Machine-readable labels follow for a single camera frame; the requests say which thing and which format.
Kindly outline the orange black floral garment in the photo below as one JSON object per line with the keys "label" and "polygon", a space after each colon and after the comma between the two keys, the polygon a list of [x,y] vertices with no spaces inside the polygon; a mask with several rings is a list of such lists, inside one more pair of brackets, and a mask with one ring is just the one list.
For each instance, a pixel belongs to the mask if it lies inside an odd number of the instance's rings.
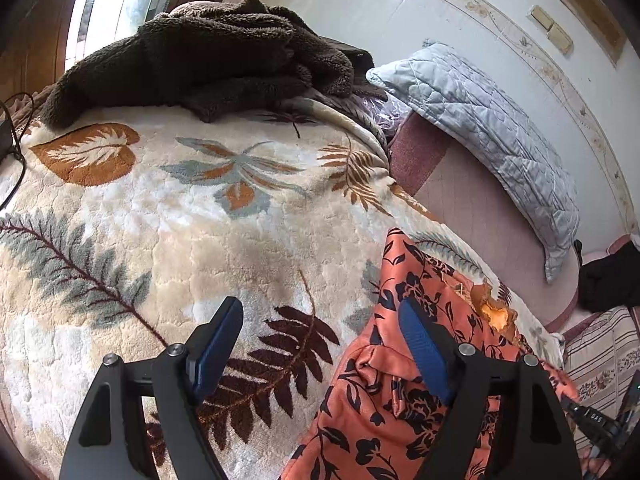
{"label": "orange black floral garment", "polygon": [[400,229],[389,230],[378,302],[345,350],[282,478],[414,478],[447,409],[424,386],[397,309],[402,300],[416,300],[455,341],[472,344],[488,358],[514,361],[529,354],[518,330],[500,333],[475,311],[483,292],[449,264],[424,254]]}

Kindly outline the striped floral pillow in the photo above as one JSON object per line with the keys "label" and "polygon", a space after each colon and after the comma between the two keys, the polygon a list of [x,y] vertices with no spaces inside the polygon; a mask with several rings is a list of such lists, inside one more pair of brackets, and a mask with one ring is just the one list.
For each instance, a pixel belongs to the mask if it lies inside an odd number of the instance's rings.
{"label": "striped floral pillow", "polygon": [[565,347],[565,370],[579,403],[612,418],[638,369],[638,324],[627,307],[601,313]]}

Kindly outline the black cloth item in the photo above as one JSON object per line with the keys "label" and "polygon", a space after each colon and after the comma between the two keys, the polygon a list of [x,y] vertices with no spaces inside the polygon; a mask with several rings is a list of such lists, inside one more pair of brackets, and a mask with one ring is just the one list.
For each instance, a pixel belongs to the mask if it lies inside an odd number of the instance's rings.
{"label": "black cloth item", "polygon": [[582,258],[582,242],[574,241],[580,263],[577,303],[582,310],[602,313],[617,307],[639,305],[639,248],[627,240],[615,252],[587,262]]}

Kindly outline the cream leaf pattern blanket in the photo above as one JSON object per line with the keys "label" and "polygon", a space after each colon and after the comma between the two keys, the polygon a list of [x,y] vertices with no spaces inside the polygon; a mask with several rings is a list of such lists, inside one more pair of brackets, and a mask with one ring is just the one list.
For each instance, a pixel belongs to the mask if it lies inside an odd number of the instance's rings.
{"label": "cream leaf pattern blanket", "polygon": [[107,353],[157,356],[229,296],[243,327],[198,421],[230,478],[284,479],[378,302],[393,228],[483,287],[475,311],[573,391],[525,302],[337,112],[110,108],[64,133],[36,120],[23,153],[1,167],[1,420],[39,479],[60,473]]}

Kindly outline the pink bed sheet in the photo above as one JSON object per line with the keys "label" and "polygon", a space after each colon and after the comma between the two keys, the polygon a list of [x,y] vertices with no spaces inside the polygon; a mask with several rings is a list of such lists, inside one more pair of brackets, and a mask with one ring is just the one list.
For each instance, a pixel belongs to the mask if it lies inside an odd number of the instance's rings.
{"label": "pink bed sheet", "polygon": [[410,113],[390,151],[392,176],[404,191],[463,238],[547,330],[566,333],[591,318],[577,302],[576,252],[548,283],[544,248],[533,229],[497,179],[458,141]]}

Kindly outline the grey quilted pillow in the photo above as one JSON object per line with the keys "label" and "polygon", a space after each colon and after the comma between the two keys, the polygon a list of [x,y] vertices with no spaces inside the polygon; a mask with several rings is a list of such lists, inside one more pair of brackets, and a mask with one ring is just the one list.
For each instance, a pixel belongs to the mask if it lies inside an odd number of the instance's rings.
{"label": "grey quilted pillow", "polygon": [[553,282],[576,240],[577,188],[534,122],[453,47],[431,41],[408,58],[370,68],[367,81],[463,145],[502,185],[544,248]]}

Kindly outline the dark brown fleece garment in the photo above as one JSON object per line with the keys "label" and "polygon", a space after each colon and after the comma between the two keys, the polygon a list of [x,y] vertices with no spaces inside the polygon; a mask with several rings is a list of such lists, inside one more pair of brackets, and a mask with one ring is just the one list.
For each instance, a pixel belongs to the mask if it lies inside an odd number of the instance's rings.
{"label": "dark brown fleece garment", "polygon": [[339,99],[382,98],[366,78],[373,65],[368,51],[317,35],[285,6],[193,1],[66,70],[41,120],[62,130],[94,108],[180,106],[213,122],[309,89]]}

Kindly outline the brown framed window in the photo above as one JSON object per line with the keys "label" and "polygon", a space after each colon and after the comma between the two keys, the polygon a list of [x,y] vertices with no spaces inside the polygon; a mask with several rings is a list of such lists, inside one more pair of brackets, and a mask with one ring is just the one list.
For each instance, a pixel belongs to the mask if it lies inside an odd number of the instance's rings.
{"label": "brown framed window", "polygon": [[90,53],[189,1],[1,0],[2,100],[53,84]]}

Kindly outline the beige wall switch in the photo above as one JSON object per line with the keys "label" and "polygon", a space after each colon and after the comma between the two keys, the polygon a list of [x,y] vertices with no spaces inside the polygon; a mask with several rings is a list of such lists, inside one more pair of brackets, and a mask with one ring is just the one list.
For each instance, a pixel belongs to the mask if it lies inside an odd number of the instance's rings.
{"label": "beige wall switch", "polygon": [[562,55],[569,55],[573,52],[573,39],[541,6],[538,4],[532,6],[529,10],[529,16],[544,30],[549,41]]}

